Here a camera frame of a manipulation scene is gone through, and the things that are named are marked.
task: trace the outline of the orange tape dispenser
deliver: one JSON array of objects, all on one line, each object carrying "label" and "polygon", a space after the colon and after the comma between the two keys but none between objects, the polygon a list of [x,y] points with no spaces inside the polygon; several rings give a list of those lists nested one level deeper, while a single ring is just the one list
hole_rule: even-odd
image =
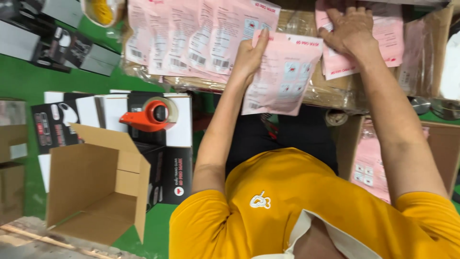
[{"label": "orange tape dispenser", "polygon": [[177,117],[178,110],[172,101],[152,97],[145,102],[141,112],[126,112],[119,122],[141,131],[154,132],[174,126]]}]

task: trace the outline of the brown cardboard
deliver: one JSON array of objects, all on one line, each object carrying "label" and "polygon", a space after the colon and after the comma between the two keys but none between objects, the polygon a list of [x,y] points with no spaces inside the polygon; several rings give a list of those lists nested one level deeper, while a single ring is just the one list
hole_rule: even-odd
[{"label": "brown cardboard", "polygon": [[23,216],[24,166],[9,162],[0,165],[0,225]]},{"label": "brown cardboard", "polygon": [[[335,127],[339,177],[349,180],[354,170],[357,145],[361,138],[362,116],[350,116],[347,122]],[[428,144],[449,195],[454,191],[460,161],[460,126],[422,121],[430,127]]]},{"label": "brown cardboard", "polygon": [[134,225],[143,242],[150,164],[127,133],[71,126],[85,143],[50,151],[47,226],[111,245]]},{"label": "brown cardboard", "polygon": [[27,155],[25,102],[0,98],[0,163]]},{"label": "brown cardboard", "polygon": [[[408,95],[442,98],[441,75],[449,28],[453,17],[459,13],[460,0],[452,0],[446,8],[404,25],[405,55],[397,70],[397,78]],[[417,47],[418,41],[423,41],[420,47]],[[407,74],[407,83],[403,83]]]}]

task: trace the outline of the white logo on shirt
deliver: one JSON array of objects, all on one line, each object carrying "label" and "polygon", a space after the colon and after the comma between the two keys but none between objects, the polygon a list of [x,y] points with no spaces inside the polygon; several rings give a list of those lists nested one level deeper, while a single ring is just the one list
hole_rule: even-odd
[{"label": "white logo on shirt", "polygon": [[249,203],[249,205],[251,205],[251,207],[253,207],[253,208],[264,207],[265,209],[270,209],[270,201],[271,200],[270,200],[269,197],[266,197],[266,198],[263,197],[264,192],[265,191],[262,191],[262,193],[260,195],[255,195],[251,199],[251,202]]}]

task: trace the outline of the open cardboard box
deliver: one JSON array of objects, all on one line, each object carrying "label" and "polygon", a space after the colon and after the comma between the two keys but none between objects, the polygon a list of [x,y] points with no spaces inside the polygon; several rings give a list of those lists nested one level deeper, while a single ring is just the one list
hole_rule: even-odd
[{"label": "open cardboard box", "polygon": [[[363,116],[350,116],[345,124],[333,130],[337,145],[339,176],[347,181],[354,170],[363,119]],[[459,168],[460,126],[428,121],[422,121],[422,126],[430,128],[428,144],[447,192],[452,195]]]},{"label": "open cardboard box", "polygon": [[71,126],[85,143],[50,150],[47,227],[111,245],[134,225],[143,242],[150,164],[127,133]]}]

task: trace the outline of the person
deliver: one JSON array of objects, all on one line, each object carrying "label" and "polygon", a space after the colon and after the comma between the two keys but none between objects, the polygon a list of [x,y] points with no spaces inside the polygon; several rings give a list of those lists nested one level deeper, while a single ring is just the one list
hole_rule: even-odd
[{"label": "person", "polygon": [[256,47],[240,44],[199,147],[192,195],[170,219],[170,258],[460,258],[460,217],[372,36],[372,12],[327,13],[334,31],[319,36],[359,65],[393,204],[336,176],[317,108],[302,106],[302,119],[280,116],[276,141],[259,117],[239,116],[268,42],[264,31]]}]

